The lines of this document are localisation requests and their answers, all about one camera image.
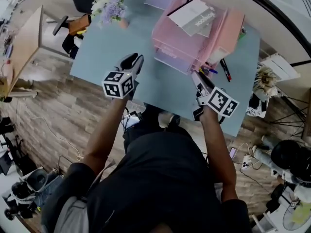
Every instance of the pink vase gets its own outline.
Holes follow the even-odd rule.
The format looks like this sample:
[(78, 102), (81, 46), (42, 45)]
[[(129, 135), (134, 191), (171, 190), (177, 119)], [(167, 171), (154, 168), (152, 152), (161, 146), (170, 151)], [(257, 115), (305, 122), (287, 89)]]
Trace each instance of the pink vase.
[(128, 21), (126, 19), (122, 18), (121, 21), (119, 21), (119, 26), (122, 29), (127, 29)]

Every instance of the blue table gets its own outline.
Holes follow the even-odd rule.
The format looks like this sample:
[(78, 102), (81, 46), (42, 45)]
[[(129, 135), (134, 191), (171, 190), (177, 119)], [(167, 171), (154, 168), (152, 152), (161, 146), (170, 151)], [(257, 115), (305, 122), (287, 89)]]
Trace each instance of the blue table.
[[(126, 18), (130, 22), (124, 30), (116, 23), (104, 25), (100, 29), (95, 18), (87, 30), (77, 53), (70, 74), (83, 80), (101, 85), (108, 70), (123, 56), (138, 52), (144, 55), (144, 66), (138, 76), (140, 83), (134, 99), (154, 105), (182, 117), (192, 119), (192, 105), (195, 103), (196, 89), (190, 75), (154, 59), (151, 33), (162, 10), (144, 5), (145, 0), (125, 0), (128, 6)], [(241, 127), (252, 94), (259, 55), (259, 34), (246, 25), (246, 36), (238, 42), (233, 54), (225, 61), (232, 81), (229, 83), (221, 67), (212, 81), (240, 104), (231, 118), (222, 124), (224, 133), (236, 136)]]

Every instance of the black t-shirt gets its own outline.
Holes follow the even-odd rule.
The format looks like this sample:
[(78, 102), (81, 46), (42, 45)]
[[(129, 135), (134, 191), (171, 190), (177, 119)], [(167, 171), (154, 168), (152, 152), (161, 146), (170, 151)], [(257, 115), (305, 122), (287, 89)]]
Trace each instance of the black t-shirt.
[(49, 232), (71, 196), (87, 198), (90, 232), (148, 233), (160, 223), (174, 233), (251, 232), (245, 202), (219, 202), (204, 157), (183, 135), (141, 136), (117, 168), (88, 191), (94, 179), (88, 166), (70, 166), (42, 211)]

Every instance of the black sleeve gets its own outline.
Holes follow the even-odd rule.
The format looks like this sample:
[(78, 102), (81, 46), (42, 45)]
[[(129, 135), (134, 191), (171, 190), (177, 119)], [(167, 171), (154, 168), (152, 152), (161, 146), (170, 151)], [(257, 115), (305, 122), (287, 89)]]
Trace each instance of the black sleeve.
[(83, 163), (70, 165), (63, 182), (49, 196), (41, 213), (41, 225), (44, 232), (53, 232), (58, 216), (70, 197), (86, 195), (96, 176), (94, 171)]
[(230, 233), (251, 233), (247, 205), (242, 200), (227, 200), (222, 203), (226, 230)]

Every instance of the white cube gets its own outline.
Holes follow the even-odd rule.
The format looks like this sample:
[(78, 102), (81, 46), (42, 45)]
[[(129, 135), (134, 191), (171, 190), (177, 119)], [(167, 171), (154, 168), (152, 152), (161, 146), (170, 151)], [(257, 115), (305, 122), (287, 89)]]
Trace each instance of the white cube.
[(105, 95), (110, 98), (123, 99), (134, 89), (134, 81), (131, 72), (111, 71), (102, 81)]

